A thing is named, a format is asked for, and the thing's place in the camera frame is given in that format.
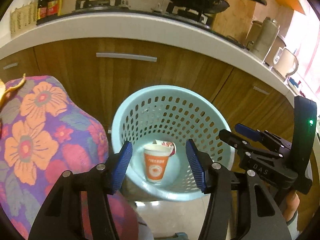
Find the person's right hand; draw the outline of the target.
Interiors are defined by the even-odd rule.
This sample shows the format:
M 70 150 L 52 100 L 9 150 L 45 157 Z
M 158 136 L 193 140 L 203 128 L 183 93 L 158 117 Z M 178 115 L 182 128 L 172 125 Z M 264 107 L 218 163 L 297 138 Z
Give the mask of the person's right hand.
M 297 191 L 295 190 L 290 191 L 287 197 L 285 198 L 285 200 L 286 200 L 286 208 L 283 211 L 283 216 L 286 222 L 289 222 L 294 217 L 300 204 L 300 199 L 297 194 Z

